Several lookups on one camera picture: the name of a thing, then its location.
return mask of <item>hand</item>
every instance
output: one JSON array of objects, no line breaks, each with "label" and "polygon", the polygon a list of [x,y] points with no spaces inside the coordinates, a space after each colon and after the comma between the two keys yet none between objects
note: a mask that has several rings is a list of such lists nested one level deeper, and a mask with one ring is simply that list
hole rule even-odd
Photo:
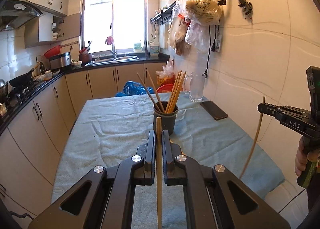
[{"label": "hand", "polygon": [[308,160],[311,162],[316,162],[319,154],[319,150],[314,150],[308,153],[308,155],[303,153],[304,144],[303,144],[303,137],[299,140],[299,147],[297,150],[296,155],[296,166],[294,168],[294,171],[297,176],[301,176],[302,171],[306,169],[306,165],[308,163]]}]

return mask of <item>blue plastic bag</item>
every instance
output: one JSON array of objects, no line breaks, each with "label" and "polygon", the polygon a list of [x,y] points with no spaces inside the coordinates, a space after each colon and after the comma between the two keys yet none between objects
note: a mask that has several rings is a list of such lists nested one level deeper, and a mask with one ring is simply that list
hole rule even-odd
[{"label": "blue plastic bag", "polygon": [[[147,87],[147,88],[151,94],[155,93],[152,87]],[[142,86],[142,84],[138,82],[128,81],[124,85],[123,91],[118,92],[116,94],[116,97],[139,95],[139,94],[147,94],[146,89]]]}]

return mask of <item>window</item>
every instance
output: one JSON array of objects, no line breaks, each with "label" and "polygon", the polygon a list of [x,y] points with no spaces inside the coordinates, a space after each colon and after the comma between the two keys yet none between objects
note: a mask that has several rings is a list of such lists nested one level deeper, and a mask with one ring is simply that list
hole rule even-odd
[{"label": "window", "polygon": [[133,44],[146,39],[146,0],[84,0],[82,17],[83,46],[92,41],[90,52],[107,51],[108,36],[113,36],[117,52],[132,52]]}]

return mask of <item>gray cup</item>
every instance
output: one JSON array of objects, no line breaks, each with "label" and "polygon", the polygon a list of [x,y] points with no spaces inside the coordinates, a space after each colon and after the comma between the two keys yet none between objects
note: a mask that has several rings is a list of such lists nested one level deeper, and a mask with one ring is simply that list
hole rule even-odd
[{"label": "gray cup", "polygon": [[[167,101],[163,101],[162,105],[164,107],[164,109],[167,107],[168,102]],[[174,129],[174,124],[176,122],[176,116],[178,113],[178,107],[175,106],[174,107],[174,111],[172,113],[162,113],[159,112],[155,106],[153,106],[153,130],[156,131],[156,119],[157,117],[161,117],[161,123],[162,123],[162,130],[167,130],[169,135],[171,135],[173,133],[173,129]]]}]

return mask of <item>kitchen sink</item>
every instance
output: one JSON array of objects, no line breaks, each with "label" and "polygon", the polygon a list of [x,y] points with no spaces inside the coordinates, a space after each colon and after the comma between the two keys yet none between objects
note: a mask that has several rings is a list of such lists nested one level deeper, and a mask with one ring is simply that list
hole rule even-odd
[{"label": "kitchen sink", "polygon": [[107,59],[101,59],[96,60],[90,63],[87,63],[85,66],[93,66],[93,65],[105,65],[109,63],[117,63],[117,62],[126,62],[126,61],[136,61],[139,60],[139,57],[136,55],[128,55],[128,56],[122,56],[117,58],[107,58]]}]

